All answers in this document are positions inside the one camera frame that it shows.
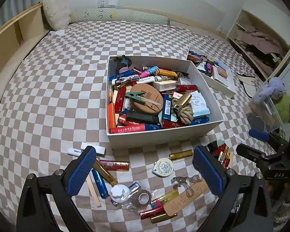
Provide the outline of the white bottle cap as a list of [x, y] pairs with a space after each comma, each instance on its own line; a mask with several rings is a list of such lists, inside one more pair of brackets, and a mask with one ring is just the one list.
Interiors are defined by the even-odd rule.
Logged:
[[123, 185], [123, 184], [114, 185], [110, 189], [111, 199], [118, 204], [122, 204], [126, 200], [128, 200], [129, 193], [130, 193], [130, 189], [128, 188], [128, 186]]

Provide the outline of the clear plastic eyelash curler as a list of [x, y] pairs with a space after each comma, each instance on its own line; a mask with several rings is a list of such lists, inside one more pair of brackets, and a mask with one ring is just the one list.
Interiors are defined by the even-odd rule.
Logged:
[[199, 183], [203, 179], [199, 175], [194, 175], [192, 177], [173, 177], [171, 179], [171, 183], [173, 184], [173, 188], [179, 188], [183, 186], [185, 188], [185, 193], [187, 197], [192, 197], [194, 194], [194, 190], [190, 186], [190, 183]]

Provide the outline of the yellow transparent lighter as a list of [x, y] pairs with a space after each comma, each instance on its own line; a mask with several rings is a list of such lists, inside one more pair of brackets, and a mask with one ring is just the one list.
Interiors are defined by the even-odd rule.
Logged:
[[163, 206], [165, 203], [171, 201], [172, 199], [174, 199], [175, 197], [177, 197], [179, 195], [179, 191], [178, 189], [173, 189], [172, 191], [157, 197], [156, 199], [152, 200], [150, 202], [150, 206], [152, 208], [158, 208]]

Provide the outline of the roll of clear tape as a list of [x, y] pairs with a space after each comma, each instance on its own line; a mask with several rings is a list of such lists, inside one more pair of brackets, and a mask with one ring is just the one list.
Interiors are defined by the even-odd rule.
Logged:
[[147, 207], [151, 202], [151, 193], [145, 189], [137, 189], [131, 196], [132, 205], [135, 208]]

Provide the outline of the white round tape measure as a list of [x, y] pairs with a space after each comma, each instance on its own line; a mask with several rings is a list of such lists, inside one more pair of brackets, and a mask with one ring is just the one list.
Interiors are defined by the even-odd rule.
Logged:
[[158, 177], [168, 177], [173, 170], [173, 162], [168, 158], [162, 158], [154, 163], [152, 173]]

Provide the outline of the white fluffy pillow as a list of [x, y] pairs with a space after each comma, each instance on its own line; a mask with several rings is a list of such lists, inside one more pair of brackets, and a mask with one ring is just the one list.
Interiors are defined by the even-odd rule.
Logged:
[[59, 31], [68, 27], [71, 9], [67, 0], [43, 0], [43, 11], [53, 30]]

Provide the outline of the green long bolster pillow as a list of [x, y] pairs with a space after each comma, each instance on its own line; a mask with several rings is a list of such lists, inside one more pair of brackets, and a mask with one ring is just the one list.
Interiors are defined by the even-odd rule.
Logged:
[[134, 23], [169, 25], [167, 16], [130, 9], [76, 9], [71, 12], [70, 23], [86, 21], [126, 21]]

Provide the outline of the long red lighter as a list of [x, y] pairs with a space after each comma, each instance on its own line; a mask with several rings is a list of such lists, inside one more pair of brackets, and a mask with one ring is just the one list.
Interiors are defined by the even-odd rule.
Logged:
[[124, 134], [124, 133], [130, 133], [130, 132], [140, 132], [145, 131], [146, 125], [145, 124], [138, 124], [138, 125], [128, 125], [128, 126], [122, 126], [117, 128], [111, 128], [110, 133], [111, 134]]

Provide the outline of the red foil lighter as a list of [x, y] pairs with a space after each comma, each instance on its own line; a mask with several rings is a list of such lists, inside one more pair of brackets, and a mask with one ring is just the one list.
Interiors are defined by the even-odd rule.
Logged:
[[130, 163], [127, 161], [100, 160], [99, 163], [108, 171], [129, 171]]

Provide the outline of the green clothespin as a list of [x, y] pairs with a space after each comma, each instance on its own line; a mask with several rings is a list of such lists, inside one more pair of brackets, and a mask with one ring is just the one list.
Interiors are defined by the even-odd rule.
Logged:
[[151, 100], [152, 93], [150, 92], [128, 92], [125, 94], [125, 98], [135, 101], [136, 103], [145, 105], [146, 103], [151, 103], [156, 106], [161, 106], [159, 102]]

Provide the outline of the shallow white box lid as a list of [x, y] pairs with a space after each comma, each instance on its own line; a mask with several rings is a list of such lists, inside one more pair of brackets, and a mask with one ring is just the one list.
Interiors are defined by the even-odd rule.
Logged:
[[234, 98], [236, 87], [233, 74], [217, 57], [190, 46], [186, 59], [194, 63], [209, 87], [228, 98]]

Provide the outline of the gold metal lighter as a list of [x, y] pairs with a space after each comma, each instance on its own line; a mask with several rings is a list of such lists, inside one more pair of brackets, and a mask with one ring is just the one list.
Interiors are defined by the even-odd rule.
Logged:
[[179, 99], [174, 98], [172, 100], [172, 108], [177, 112], [180, 111], [183, 107], [185, 107], [189, 103], [191, 97], [192, 96], [190, 93], [185, 93]]

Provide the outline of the wooden wardrobe shelf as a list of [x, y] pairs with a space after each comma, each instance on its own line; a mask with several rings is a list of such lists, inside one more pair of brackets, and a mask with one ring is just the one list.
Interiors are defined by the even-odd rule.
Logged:
[[290, 62], [290, 44], [246, 10], [239, 14], [227, 40], [262, 81], [279, 76]]

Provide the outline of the gold harmonica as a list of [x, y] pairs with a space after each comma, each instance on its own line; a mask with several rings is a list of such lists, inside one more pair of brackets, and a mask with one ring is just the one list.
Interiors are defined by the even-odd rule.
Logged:
[[185, 159], [191, 156], [193, 156], [193, 151], [190, 149], [190, 150], [185, 150], [185, 151], [170, 154], [169, 159], [171, 161], [176, 161], [176, 160]]

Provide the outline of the blue pocket knife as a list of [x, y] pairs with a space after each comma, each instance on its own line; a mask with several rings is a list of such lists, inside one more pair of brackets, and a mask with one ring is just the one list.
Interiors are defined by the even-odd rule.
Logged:
[[96, 186], [98, 188], [101, 198], [106, 199], [107, 197], [109, 197], [109, 193], [104, 183], [104, 179], [102, 178], [101, 174], [96, 169], [92, 169], [91, 172], [93, 174], [93, 178], [95, 180], [95, 183], [96, 183]]

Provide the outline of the wooden bedside shelf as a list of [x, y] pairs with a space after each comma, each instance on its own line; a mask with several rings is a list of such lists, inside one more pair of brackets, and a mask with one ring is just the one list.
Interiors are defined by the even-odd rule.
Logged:
[[0, 97], [20, 63], [48, 33], [38, 3], [0, 27]]

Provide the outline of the white packet with text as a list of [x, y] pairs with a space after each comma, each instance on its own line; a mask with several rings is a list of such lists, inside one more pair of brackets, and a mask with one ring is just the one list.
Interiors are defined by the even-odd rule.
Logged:
[[199, 116], [210, 114], [210, 110], [207, 107], [204, 97], [198, 91], [193, 91], [191, 94], [191, 108], [193, 112], [193, 118], [197, 118]]

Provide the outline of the purple plush toy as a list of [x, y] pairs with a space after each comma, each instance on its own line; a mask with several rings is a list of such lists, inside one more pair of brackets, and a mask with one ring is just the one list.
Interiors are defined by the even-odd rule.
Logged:
[[260, 89], [257, 91], [255, 96], [252, 98], [252, 101], [260, 105], [268, 97], [279, 100], [285, 93], [286, 84], [277, 77], [271, 78], [267, 84], [263, 84]]

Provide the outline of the checkered bed sheet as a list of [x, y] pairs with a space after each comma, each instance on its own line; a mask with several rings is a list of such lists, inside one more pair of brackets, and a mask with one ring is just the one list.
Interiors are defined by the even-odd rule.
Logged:
[[125, 184], [139, 183], [157, 196], [171, 190], [170, 179], [152, 174], [160, 158], [222, 139], [230, 148], [241, 140], [271, 154], [265, 143], [248, 135], [244, 107], [249, 98], [238, 80], [229, 99], [213, 92], [224, 122], [201, 138], [162, 145], [113, 150], [106, 128], [107, 61], [111, 55], [163, 56], [185, 59], [190, 47], [217, 57], [233, 73], [253, 69], [223, 40], [182, 28], [136, 23], [78, 23], [63, 36], [48, 35], [20, 64], [0, 104], [0, 211], [16, 223], [26, 176], [51, 175], [65, 168], [69, 148], [90, 142], [106, 149], [108, 160], [129, 161], [127, 172], [114, 172]]

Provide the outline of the round brown leather disc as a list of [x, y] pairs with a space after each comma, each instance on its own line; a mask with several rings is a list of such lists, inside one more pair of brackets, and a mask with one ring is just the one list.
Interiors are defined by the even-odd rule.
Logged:
[[132, 107], [135, 111], [150, 115], [156, 115], [159, 114], [160, 111], [162, 111], [163, 98], [157, 89], [149, 84], [135, 84], [131, 88], [130, 93], [138, 92], [143, 93], [142, 95], [139, 95], [139, 97], [143, 98], [144, 104], [138, 103], [135, 100], [130, 100]]

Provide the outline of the carved wooden comb board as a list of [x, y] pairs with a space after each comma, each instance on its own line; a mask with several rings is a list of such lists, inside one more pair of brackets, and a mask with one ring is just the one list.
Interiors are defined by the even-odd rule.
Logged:
[[202, 180], [198, 183], [195, 183], [191, 186], [191, 189], [194, 191], [191, 197], [188, 197], [185, 192], [179, 194], [174, 199], [170, 200], [163, 205], [163, 208], [168, 216], [173, 216], [177, 212], [183, 210], [191, 202], [197, 199], [201, 194], [209, 190], [205, 180]]

